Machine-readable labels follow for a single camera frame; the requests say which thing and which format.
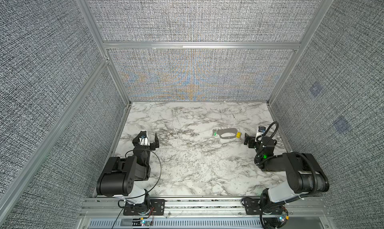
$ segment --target black cable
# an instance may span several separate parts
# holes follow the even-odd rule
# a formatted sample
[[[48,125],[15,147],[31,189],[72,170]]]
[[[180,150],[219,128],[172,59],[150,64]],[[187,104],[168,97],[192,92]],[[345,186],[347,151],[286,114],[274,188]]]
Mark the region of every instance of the black cable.
[[[268,140],[265,142],[265,145],[268,145],[268,142],[269,140],[272,139],[272,137],[276,134],[277,130],[279,129],[279,123],[277,121],[274,121],[271,123],[270,126],[268,126],[267,130],[265,131],[265,133],[263,133],[264,136],[266,136],[267,132],[269,131],[269,129],[271,129],[271,127],[276,124],[276,128],[275,130],[273,131],[272,135],[268,138]]]
[[[243,207],[246,207],[246,205],[244,205],[244,203],[243,203],[244,199],[251,199],[251,200],[255,200],[254,198],[250,198],[250,197],[245,197],[245,198],[242,198],[242,199],[241,199],[241,201],[240,201],[240,203],[241,203],[241,205],[243,205]]]
[[[152,191],[152,190],[156,187],[157,183],[160,181],[161,172],[162,172],[161,161],[160,161],[159,156],[158,156],[156,153],[154,153],[152,150],[149,150],[149,149],[139,149],[139,150],[150,151],[150,152],[152,152],[152,153],[157,157],[157,159],[159,160],[159,164],[160,164],[160,175],[159,175],[159,178],[157,179],[156,184],[155,184],[149,191],[147,191],[147,192],[144,193],[143,195],[136,196],[136,197],[133,197],[133,198],[139,198],[139,197],[141,197],[141,196],[145,196],[147,193],[149,193],[150,191]],[[127,153],[132,152],[132,151],[133,151],[133,150],[126,152],[126,153],[125,153],[125,158],[127,158]]]
[[[261,162],[259,162],[258,164],[257,164],[257,166],[258,165],[261,165],[261,164],[264,164],[266,161],[268,161],[268,160],[270,160],[270,159],[272,159],[272,158],[274,158],[274,157],[282,157],[283,155],[282,154],[280,154],[280,155],[273,155],[273,156],[270,156],[270,157],[267,157],[266,159],[264,159],[264,160],[262,160]]]
[[[123,206],[120,206],[120,202],[121,201],[124,201],[124,200],[118,200],[118,207],[120,207],[120,208],[124,208]]]
[[[299,198],[304,198],[304,197],[309,197],[309,196],[314,196],[316,194],[316,191],[317,191],[317,185],[318,185],[318,181],[317,181],[317,177],[316,177],[316,171],[314,170],[314,167],[313,165],[311,164],[311,162],[308,160],[308,158],[306,156],[304,156],[303,154],[299,153],[299,152],[293,152],[295,155],[298,155],[299,157],[301,157],[303,159],[303,161],[307,164],[307,166],[310,168],[310,171],[312,173],[312,181],[313,181],[313,188],[311,190],[310,193],[306,193],[306,194],[301,194],[301,195],[298,195],[294,198],[290,198],[288,200],[285,200],[285,201],[280,201],[280,202],[277,202],[277,203],[271,203],[271,204],[268,204],[266,205],[265,207],[263,207],[261,210],[260,210],[260,222],[262,224],[262,227],[264,229],[267,229],[265,227],[265,224],[264,224],[264,221],[263,221],[263,212],[267,209],[267,208],[270,208],[272,206],[278,206],[278,205],[284,205],[285,203],[290,203],[290,202],[293,202],[295,200],[298,200]]]
[[[118,214],[118,217],[116,217],[116,220],[115,220],[115,222],[113,223],[113,225],[112,225],[111,229],[113,229],[113,226],[114,226],[114,225],[115,225],[115,223],[117,222],[117,220],[118,220],[118,218],[119,218],[119,216],[120,216],[120,214],[121,214],[122,210],[121,210],[121,211],[120,211],[120,213]]]
[[[258,152],[258,153],[256,154],[255,159],[253,160],[253,162],[254,162],[255,164],[257,163],[257,162],[256,162],[257,156],[260,155],[262,152],[263,152],[263,151],[261,150],[260,152]]]
[[[311,190],[310,193],[308,194],[305,194],[305,197],[309,197],[309,196],[313,196],[316,194],[316,191],[317,191],[317,176],[316,176],[316,171],[314,170],[314,167],[313,165],[311,164],[311,162],[308,160],[308,158],[306,156],[304,156],[303,154],[301,154],[300,152],[293,152],[295,155],[298,155],[301,157],[301,159],[303,159],[303,161],[307,164],[307,166],[310,168],[310,171],[312,173],[312,180],[313,180],[313,188]]]
[[[276,228],[283,227],[283,226],[285,226],[286,223],[287,223],[287,220],[285,220],[280,226],[276,226]]]

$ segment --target mounting plate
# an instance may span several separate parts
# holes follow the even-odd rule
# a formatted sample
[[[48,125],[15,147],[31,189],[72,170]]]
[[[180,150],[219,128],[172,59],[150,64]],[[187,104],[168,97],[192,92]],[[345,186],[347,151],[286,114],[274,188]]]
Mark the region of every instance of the mounting plate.
[[[259,215],[260,214],[260,207],[259,207],[259,200],[260,199],[252,199],[252,198],[245,198],[243,200],[245,212],[247,215]]]
[[[164,207],[166,201],[164,199],[151,199],[151,206],[154,207],[153,215],[162,216],[164,215]]]

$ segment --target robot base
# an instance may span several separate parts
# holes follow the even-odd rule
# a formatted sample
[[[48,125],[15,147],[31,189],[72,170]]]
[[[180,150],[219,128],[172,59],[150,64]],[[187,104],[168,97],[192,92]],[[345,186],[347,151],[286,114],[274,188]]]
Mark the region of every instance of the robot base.
[[[149,211],[153,207],[153,215],[162,216],[164,215],[164,204],[164,199],[150,199],[149,194],[146,194],[144,203],[132,205],[126,202],[124,206],[123,215],[146,217],[149,215]]]
[[[260,199],[243,198],[242,202],[247,215],[260,215]],[[273,208],[268,214],[270,212],[272,215],[281,215],[283,210],[281,208]]]

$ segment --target blue patch on wall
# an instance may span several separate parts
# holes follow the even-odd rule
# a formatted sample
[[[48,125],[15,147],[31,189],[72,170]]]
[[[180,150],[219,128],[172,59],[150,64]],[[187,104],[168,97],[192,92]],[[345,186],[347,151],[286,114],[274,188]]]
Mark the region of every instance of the blue patch on wall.
[[[333,122],[333,126],[338,133],[345,133],[351,128],[344,116],[339,116],[336,118],[336,120]]]
[[[323,87],[320,85],[319,82],[314,82],[314,84],[312,85],[312,87],[310,88],[310,92],[311,94],[314,96],[314,97],[317,97],[320,92],[323,90]]]

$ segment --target vent grille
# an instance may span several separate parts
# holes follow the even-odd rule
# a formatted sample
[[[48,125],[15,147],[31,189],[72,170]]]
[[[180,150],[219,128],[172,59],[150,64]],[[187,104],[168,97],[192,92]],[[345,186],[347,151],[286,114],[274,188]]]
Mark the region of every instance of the vent grille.
[[[142,226],[132,226],[131,223],[121,223],[118,219],[113,228],[146,228]],[[111,228],[115,218],[92,219],[89,229]],[[260,228],[260,219],[255,217],[247,218],[155,218],[151,228]]]

